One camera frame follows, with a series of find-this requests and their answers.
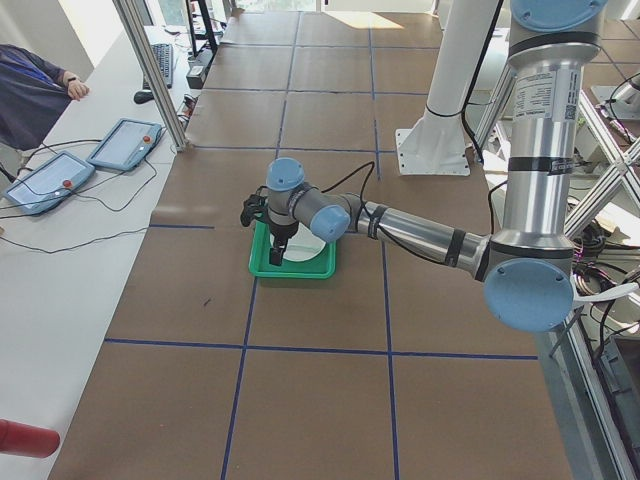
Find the bystander hand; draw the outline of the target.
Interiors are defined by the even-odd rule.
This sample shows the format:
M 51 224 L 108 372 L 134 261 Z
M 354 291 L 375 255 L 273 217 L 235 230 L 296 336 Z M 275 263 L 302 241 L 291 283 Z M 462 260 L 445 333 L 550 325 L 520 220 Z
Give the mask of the bystander hand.
M 81 80 L 73 77 L 67 82 L 67 94 L 72 100 L 79 101 L 90 93 L 90 88 Z

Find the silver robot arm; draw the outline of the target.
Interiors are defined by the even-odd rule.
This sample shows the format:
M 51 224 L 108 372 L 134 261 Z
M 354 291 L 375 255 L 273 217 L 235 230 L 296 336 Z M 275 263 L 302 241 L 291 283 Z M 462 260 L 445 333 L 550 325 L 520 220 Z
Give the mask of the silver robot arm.
M 544 332 L 561 324 L 574 302 L 574 247 L 564 224 L 573 169 L 584 66 L 598 53 L 601 1 L 515 1 L 508 63 L 514 69 L 514 114 L 501 229 L 479 236 L 310 185 L 292 158 L 273 161 L 261 219 L 279 264 L 300 227 L 325 242 L 356 231 L 409 253 L 470 273 L 502 323 Z

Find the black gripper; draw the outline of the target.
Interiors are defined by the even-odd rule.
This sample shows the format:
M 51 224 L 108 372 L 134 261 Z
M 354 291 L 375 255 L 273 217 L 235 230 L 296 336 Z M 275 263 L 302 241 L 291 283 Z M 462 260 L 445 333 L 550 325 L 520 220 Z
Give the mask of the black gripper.
M 283 254 L 286 252 L 288 240 L 294 237 L 298 232 L 298 224 L 289 225 L 271 224 L 269 231 L 274 241 L 269 250 L 269 263 L 271 265 L 281 265 Z

